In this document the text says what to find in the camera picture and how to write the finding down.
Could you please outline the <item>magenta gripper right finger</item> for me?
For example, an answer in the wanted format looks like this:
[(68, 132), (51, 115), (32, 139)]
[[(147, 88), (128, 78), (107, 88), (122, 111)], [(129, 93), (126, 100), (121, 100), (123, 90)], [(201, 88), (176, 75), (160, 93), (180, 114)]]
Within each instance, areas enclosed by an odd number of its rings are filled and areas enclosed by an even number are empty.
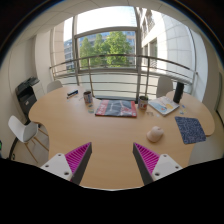
[(133, 144), (133, 154), (145, 185), (182, 169), (168, 154), (159, 155), (138, 143)]

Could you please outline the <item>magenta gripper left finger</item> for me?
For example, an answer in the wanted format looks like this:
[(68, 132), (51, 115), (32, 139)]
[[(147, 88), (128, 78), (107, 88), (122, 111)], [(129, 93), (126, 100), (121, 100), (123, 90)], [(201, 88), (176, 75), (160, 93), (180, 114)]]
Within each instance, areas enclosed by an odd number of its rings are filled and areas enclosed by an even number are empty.
[(86, 143), (66, 154), (56, 154), (42, 166), (42, 169), (79, 185), (91, 154), (92, 144)]

